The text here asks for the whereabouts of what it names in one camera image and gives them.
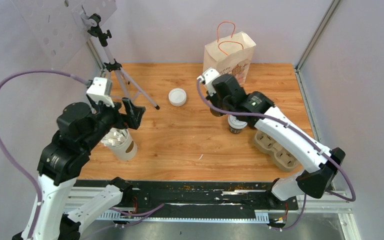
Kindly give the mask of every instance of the wooden tabletop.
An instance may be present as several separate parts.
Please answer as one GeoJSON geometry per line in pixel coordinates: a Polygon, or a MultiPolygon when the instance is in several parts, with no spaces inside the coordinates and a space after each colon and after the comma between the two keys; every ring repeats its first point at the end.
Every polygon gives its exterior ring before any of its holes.
{"type": "MultiPolygon", "coordinates": [[[[232,134],[227,116],[210,113],[196,89],[202,64],[123,64],[123,68],[161,109],[140,95],[134,104],[145,106],[146,112],[140,128],[129,130],[138,145],[136,156],[120,161],[100,143],[83,167],[81,179],[271,182],[291,174],[278,169],[269,155],[253,146],[256,130],[232,134]],[[186,91],[185,105],[170,104],[168,94],[173,88],[186,91]]],[[[117,79],[114,75],[111,79],[111,94],[121,96],[117,79]]],[[[135,87],[129,88],[134,95],[135,87]]],[[[298,127],[313,135],[291,64],[251,64],[244,88],[247,93],[265,94],[298,127]]]]}

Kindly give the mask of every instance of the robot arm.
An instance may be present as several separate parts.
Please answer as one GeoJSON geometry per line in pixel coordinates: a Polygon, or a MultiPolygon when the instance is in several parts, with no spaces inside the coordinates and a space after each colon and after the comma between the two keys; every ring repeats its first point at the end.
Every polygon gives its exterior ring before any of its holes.
{"type": "Polygon", "coordinates": [[[111,80],[95,77],[86,91],[94,111],[87,103],[76,102],[68,105],[57,118],[58,131],[43,149],[37,167],[43,200],[37,203],[36,196],[26,228],[13,236],[13,240],[29,239],[38,206],[40,213],[36,216],[34,240],[78,240],[104,211],[131,199],[133,186],[117,177],[90,202],[63,214],[70,190],[89,161],[92,149],[111,128],[137,129],[141,124],[145,108],[134,106],[130,99],[123,98],[126,114],[119,113],[122,104],[109,97],[111,88],[111,80]]]}
{"type": "MultiPolygon", "coordinates": [[[[258,91],[246,94],[235,77],[230,74],[220,75],[215,69],[209,68],[197,79],[207,90],[206,99],[216,108],[236,113],[266,115],[266,117],[243,115],[236,115],[235,117],[271,136],[302,164],[303,171],[287,178],[274,180],[268,190],[271,195],[269,201],[273,206],[301,194],[308,194],[317,199],[322,197],[338,171],[322,154],[328,154],[335,162],[341,164],[345,157],[344,151],[340,148],[330,149],[308,136],[286,118],[272,100],[258,91]],[[285,125],[273,121],[272,118],[282,120],[285,125]],[[289,126],[293,126],[301,134],[311,139],[321,151],[316,151],[311,144],[298,133],[292,131],[289,126]]],[[[213,109],[211,112],[217,117],[223,115],[213,109]]]]}

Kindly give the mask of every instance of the orange string handle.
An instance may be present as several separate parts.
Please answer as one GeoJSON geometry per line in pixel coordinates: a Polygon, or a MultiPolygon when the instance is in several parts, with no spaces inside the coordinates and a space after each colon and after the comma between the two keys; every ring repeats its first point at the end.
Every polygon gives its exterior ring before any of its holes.
{"type": "Polygon", "coordinates": [[[229,54],[225,51],[223,51],[223,49],[220,48],[220,44],[222,43],[235,43],[235,44],[240,44],[242,46],[242,50],[244,50],[244,45],[238,41],[222,41],[218,44],[218,49],[220,49],[220,51],[222,51],[224,54],[226,54],[227,56],[229,56],[229,54]]]}
{"type": "Polygon", "coordinates": [[[232,34],[230,35],[230,38],[233,38],[233,34],[235,33],[236,25],[235,25],[233,22],[231,22],[231,21],[222,21],[222,22],[220,22],[220,24],[217,26],[217,43],[218,43],[219,40],[220,40],[220,35],[219,35],[219,28],[220,28],[220,25],[225,24],[225,23],[233,24],[233,31],[232,31],[232,34]]]}

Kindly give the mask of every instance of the white lid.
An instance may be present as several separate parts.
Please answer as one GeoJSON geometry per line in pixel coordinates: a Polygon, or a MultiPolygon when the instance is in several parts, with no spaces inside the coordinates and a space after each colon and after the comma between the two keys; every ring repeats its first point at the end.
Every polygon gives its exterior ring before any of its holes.
{"type": "Polygon", "coordinates": [[[246,121],[239,121],[235,116],[229,115],[227,122],[234,129],[243,129],[248,123],[246,121]]]}
{"type": "Polygon", "coordinates": [[[175,88],[168,93],[168,100],[175,107],[180,107],[186,103],[186,92],[181,88],[175,88]]]}

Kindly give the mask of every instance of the white pegboard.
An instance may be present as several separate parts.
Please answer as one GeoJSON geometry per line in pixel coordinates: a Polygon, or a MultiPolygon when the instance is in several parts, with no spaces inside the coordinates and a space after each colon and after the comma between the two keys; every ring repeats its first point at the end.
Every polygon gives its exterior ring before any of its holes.
{"type": "Polygon", "coordinates": [[[115,0],[12,1],[57,70],[62,69],[91,37],[81,24],[83,9],[88,16],[99,14],[100,25],[117,9],[115,0]]]}

